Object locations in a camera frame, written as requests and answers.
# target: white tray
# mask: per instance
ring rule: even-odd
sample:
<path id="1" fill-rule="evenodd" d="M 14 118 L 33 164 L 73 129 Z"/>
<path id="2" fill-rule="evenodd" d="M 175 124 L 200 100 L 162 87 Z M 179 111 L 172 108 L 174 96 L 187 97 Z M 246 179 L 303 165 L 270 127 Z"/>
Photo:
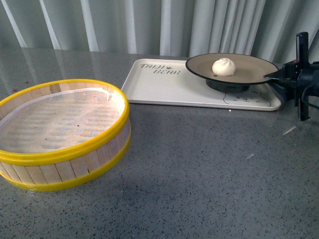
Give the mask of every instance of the white tray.
<path id="1" fill-rule="evenodd" d="M 256 111 L 277 110 L 281 102 L 268 84 L 241 93 L 223 93 L 186 69 L 185 61 L 137 60 L 122 86 L 130 103 L 211 107 Z"/>

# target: gray countertop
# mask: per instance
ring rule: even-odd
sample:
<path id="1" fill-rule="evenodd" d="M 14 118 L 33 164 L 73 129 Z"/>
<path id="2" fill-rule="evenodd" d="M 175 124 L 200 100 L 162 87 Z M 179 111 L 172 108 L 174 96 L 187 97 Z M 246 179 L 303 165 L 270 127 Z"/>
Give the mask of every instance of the gray countertop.
<path id="1" fill-rule="evenodd" d="M 60 79 L 124 83 L 141 58 L 0 49 L 0 100 Z M 319 238 L 319 111 L 130 105 L 132 141 L 84 185 L 31 192 L 0 178 L 0 238 Z"/>

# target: wooden slat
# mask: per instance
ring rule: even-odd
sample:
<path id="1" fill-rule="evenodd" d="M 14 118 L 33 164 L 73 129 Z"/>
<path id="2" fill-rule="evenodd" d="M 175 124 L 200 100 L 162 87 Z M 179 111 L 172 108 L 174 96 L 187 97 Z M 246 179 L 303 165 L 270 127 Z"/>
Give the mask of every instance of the wooden slat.
<path id="1" fill-rule="evenodd" d="M 86 88 L 101 88 L 100 84 L 86 82 Z"/>
<path id="2" fill-rule="evenodd" d="M 40 89 L 35 89 L 33 91 L 30 91 L 30 94 L 32 96 L 32 99 L 37 99 L 42 96 L 41 90 Z"/>
<path id="3" fill-rule="evenodd" d="M 47 184 L 47 180 L 39 166 L 26 166 L 28 173 L 35 184 Z"/>
<path id="4" fill-rule="evenodd" d="M 108 161 L 111 160 L 110 153 L 108 150 L 108 146 L 106 144 L 102 145 L 100 148 L 96 150 L 99 161 L 101 165 L 106 164 Z"/>
<path id="5" fill-rule="evenodd" d="M 55 164 L 40 165 L 43 175 L 48 183 L 62 182 L 60 174 L 55 167 Z"/>
<path id="6" fill-rule="evenodd" d="M 15 97 L 14 99 L 12 99 L 11 102 L 13 103 L 14 108 L 17 108 L 20 105 L 26 103 L 26 99 L 24 99 L 22 96 L 18 96 L 18 97 Z"/>
<path id="7" fill-rule="evenodd" d="M 125 144 L 125 142 L 126 142 L 126 140 L 124 141 L 122 131 L 119 132 L 119 133 L 115 136 L 115 140 L 116 140 L 116 145 L 117 145 L 118 151 L 120 151 L 120 150 L 123 148 L 123 146 L 124 146 L 124 144 Z"/>
<path id="8" fill-rule="evenodd" d="M 113 93 L 114 92 L 114 88 L 113 87 L 108 87 L 108 92 Z"/>
<path id="9" fill-rule="evenodd" d="M 13 165 L 13 168 L 15 169 L 16 173 L 23 183 L 34 183 L 30 174 L 24 166 Z"/>
<path id="10" fill-rule="evenodd" d="M 5 168 L 5 170 L 7 171 L 9 178 L 11 178 L 14 181 L 21 182 L 18 174 L 16 173 L 15 169 L 13 168 L 13 166 L 11 164 L 2 163 L 2 165 Z"/>
<path id="11" fill-rule="evenodd" d="M 84 155 L 86 165 L 88 165 L 89 172 L 92 172 L 101 167 L 97 152 L 94 150 Z"/>
<path id="12" fill-rule="evenodd" d="M 88 166 L 86 165 L 83 156 L 70 160 L 70 163 L 77 178 L 89 173 Z"/>
<path id="13" fill-rule="evenodd" d="M 102 89 L 105 90 L 105 91 L 108 91 L 108 90 L 109 90 L 108 86 L 106 86 L 106 85 L 101 85 L 101 87 L 102 87 Z"/>
<path id="14" fill-rule="evenodd" d="M 51 91 L 52 94 L 61 92 L 60 85 L 59 84 L 51 85 L 50 86 L 50 91 Z"/>
<path id="15" fill-rule="evenodd" d="M 26 103 L 26 102 L 32 100 L 32 95 L 30 94 L 30 92 L 26 92 L 26 93 L 24 93 L 23 95 L 20 95 L 20 96 L 18 96 L 18 97 L 21 98 L 21 101 L 22 101 L 23 103 Z"/>
<path id="16" fill-rule="evenodd" d="M 0 117 L 4 118 L 8 114 L 10 114 L 15 109 L 14 102 L 9 101 L 1 106 L 0 108 Z"/>
<path id="17" fill-rule="evenodd" d="M 69 161 L 56 163 L 55 166 L 63 182 L 75 179 L 75 174 Z"/>
<path id="18" fill-rule="evenodd" d="M 129 138 L 130 132 L 131 132 L 131 122 L 128 119 L 127 123 L 125 124 L 124 128 L 123 128 L 123 138 L 124 141 L 126 142 Z"/>
<path id="19" fill-rule="evenodd" d="M 47 96 L 47 95 L 50 95 L 50 94 L 51 94 L 51 91 L 50 91 L 50 87 L 49 87 L 49 86 L 41 87 L 41 88 L 40 88 L 40 91 L 41 91 L 42 96 Z"/>
<path id="20" fill-rule="evenodd" d="M 60 84 L 61 91 L 69 91 L 70 90 L 70 84 L 69 83 L 63 83 Z"/>
<path id="21" fill-rule="evenodd" d="M 84 89 L 86 88 L 85 82 L 78 82 L 78 89 Z"/>
<path id="22" fill-rule="evenodd" d="M 10 175 L 8 174 L 8 172 L 6 171 L 6 169 L 4 168 L 4 166 L 3 166 L 3 164 L 1 162 L 0 162 L 0 171 L 1 171 L 1 173 L 3 173 L 8 178 L 10 177 Z"/>
<path id="23" fill-rule="evenodd" d="M 107 147 L 110 153 L 110 157 L 111 159 L 114 158 L 117 154 L 118 154 L 118 149 L 117 149 L 117 144 L 116 144 L 116 139 L 115 137 L 112 138 L 108 143 L 107 143 Z"/>
<path id="24" fill-rule="evenodd" d="M 69 82 L 69 87 L 70 87 L 70 90 L 77 90 L 79 87 L 78 87 L 78 82 Z"/>

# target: white bun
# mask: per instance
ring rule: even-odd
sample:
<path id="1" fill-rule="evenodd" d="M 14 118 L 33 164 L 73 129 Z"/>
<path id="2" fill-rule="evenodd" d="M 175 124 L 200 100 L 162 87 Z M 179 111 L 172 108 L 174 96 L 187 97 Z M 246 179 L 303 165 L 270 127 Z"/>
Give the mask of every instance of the white bun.
<path id="1" fill-rule="evenodd" d="M 220 58 L 213 64 L 213 73 L 217 76 L 231 76 L 236 70 L 235 63 L 228 58 Z"/>

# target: curtain fold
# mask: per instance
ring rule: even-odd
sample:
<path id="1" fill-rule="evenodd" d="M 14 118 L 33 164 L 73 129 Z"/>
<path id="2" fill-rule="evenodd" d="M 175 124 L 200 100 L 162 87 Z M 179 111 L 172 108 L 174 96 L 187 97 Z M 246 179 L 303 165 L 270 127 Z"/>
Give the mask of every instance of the curtain fold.
<path id="1" fill-rule="evenodd" d="M 309 33 L 319 61 L 317 0 L 1 0 L 0 47 L 191 57 L 223 52 L 274 62 Z"/>

